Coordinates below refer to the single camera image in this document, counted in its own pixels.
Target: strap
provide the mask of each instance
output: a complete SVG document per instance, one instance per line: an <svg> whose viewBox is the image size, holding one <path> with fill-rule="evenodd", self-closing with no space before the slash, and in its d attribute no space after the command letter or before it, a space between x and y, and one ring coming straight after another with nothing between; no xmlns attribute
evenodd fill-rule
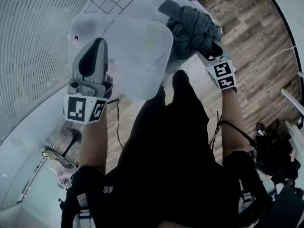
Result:
<svg viewBox="0 0 304 228"><path fill-rule="evenodd" d="M255 149L257 148L256 142L252 138L250 138L246 133L244 133L242 130L238 129L235 125L231 124L230 122L223 121L223 120L218 122L218 126L220 126L222 124L228 124L229 126L233 127L235 130L237 130L240 134L242 134L250 142L252 147L254 147Z"/></svg>
<svg viewBox="0 0 304 228"><path fill-rule="evenodd" d="M91 211L87 208L86 194L83 193L77 196L78 203L80 206L80 213L76 215L77 228L93 228L95 224L92 219Z"/></svg>

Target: wire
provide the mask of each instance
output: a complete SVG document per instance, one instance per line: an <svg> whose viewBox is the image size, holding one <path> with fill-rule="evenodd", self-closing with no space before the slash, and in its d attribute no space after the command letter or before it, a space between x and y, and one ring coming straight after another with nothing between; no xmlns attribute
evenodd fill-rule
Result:
<svg viewBox="0 0 304 228"><path fill-rule="evenodd" d="M114 103L114 102L116 102L116 108L117 108L117 128L116 128L116 135L117 135L118 142L119 142L121 148L123 149L124 146L122 145L122 142L120 141L120 138L119 138L119 126L120 126L120 122L119 122L119 98L114 99L114 100L112 100L112 101L109 101L107 104L109 105L109 104L112 104L112 103Z"/></svg>
<svg viewBox="0 0 304 228"><path fill-rule="evenodd" d="M218 123L222 120L222 116L220 116L220 118L218 118ZM219 133L220 129L222 128L221 125L217 124L217 127L215 129L215 133L214 133L214 136L209 144L209 148L211 147L211 144L212 144L212 152L213 152L213 149L214 149L214 143L215 143L215 138L217 136L217 134Z"/></svg>
<svg viewBox="0 0 304 228"><path fill-rule="evenodd" d="M253 70L250 74L248 74L245 78L243 78L240 82L238 82L238 84L239 83L241 83L242 81L244 81L245 79L247 79L250 75L252 75L254 72L256 72L261 66L263 66L266 62L268 62L270 59L273 59L274 57L276 57L277 55L279 55L279 54L281 54L281 53L283 53L283 52L285 52L285 51L288 51L288 50L291 50L291 49L294 49L294 48L296 48L296 46L294 46L294 47L291 47L291 48L288 48L288 49L284 49L283 51L281 51L281 52L279 52L279 53L277 53L277 54L274 54L274 55L272 55L270 58L268 58L264 63L262 63L260 66L258 66L255 70Z"/></svg>

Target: wooden floor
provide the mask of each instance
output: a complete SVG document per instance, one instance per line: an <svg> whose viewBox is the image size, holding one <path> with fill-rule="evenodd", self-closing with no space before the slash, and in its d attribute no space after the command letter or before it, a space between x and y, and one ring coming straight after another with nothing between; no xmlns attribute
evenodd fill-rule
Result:
<svg viewBox="0 0 304 228"><path fill-rule="evenodd" d="M299 113L280 93L285 88L300 100L298 65L285 25L271 0L198 0L215 21L222 27L223 43L232 54L237 69L238 96L241 103L247 132L255 136L255 124L269 125L276 118L295 123ZM221 92L207 76L201 61L194 56L181 66L202 101L210 118L209 139L212 138L217 111L221 114ZM172 75L165 81L166 102L173 98ZM123 144L128 140L134 120L143 102L122 98L120 107L119 135ZM117 164L121 147L116 136L117 112L114 104L108 106L109 154L107 171ZM215 144L217 162L222 160L221 134Z"/></svg>

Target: hand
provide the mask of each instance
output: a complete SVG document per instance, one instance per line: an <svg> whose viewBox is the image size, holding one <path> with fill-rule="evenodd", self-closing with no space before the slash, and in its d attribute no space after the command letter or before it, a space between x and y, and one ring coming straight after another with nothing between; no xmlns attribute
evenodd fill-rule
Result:
<svg viewBox="0 0 304 228"><path fill-rule="evenodd" d="M295 156L294 156L294 155L295 155L295 151L292 150L291 153L290 153L289 155L290 155L290 161L291 161L291 162L294 162L294 161L295 161Z"/></svg>
<svg viewBox="0 0 304 228"><path fill-rule="evenodd" d="M265 173L262 173L262 172L259 174L259 176L260 176L260 178L267 178L267 179L272 178L272 176L269 176L269 175L267 175Z"/></svg>

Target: black cable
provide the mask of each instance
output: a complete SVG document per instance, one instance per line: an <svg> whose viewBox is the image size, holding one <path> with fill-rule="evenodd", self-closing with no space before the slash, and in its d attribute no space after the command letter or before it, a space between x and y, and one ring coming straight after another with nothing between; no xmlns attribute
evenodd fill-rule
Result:
<svg viewBox="0 0 304 228"><path fill-rule="evenodd" d="M114 99L112 101L108 101L107 104L109 105L109 104L112 104L114 102L116 102L116 107L117 107L117 128L116 128L116 135L117 135L118 142L119 142L121 148L123 149L124 146L122 145L122 143L120 141L120 138L119 138L119 126L120 126L120 122L119 122L119 98Z"/></svg>
<svg viewBox="0 0 304 228"><path fill-rule="evenodd" d="M220 116L220 118L218 118L218 123L219 123L219 121L221 121L221 120L222 120L222 116ZM216 129L215 129L214 136L213 136L213 138L212 138L212 140L211 140L211 142L210 142L210 144L209 144L209 148L211 147L211 144L212 144L212 152L213 152L213 149L214 149L215 138L216 138L218 132L220 131L221 127L222 127L221 125L217 125L217 127L216 127Z"/></svg>
<svg viewBox="0 0 304 228"><path fill-rule="evenodd" d="M284 177L276 170L275 166L268 158L268 155L264 149L258 148L257 143L252 138L250 138L246 133L244 133L242 130L240 130L235 125L231 124L230 122L220 120L218 122L218 126L222 125L222 124L228 124L229 126L233 127L235 130L237 130L240 134L242 134L250 142L251 146L256 149L256 151L260 151L263 154L264 158L268 161L269 166L272 168L272 170L274 172L276 172L276 175L281 179L282 183L286 183Z"/></svg>

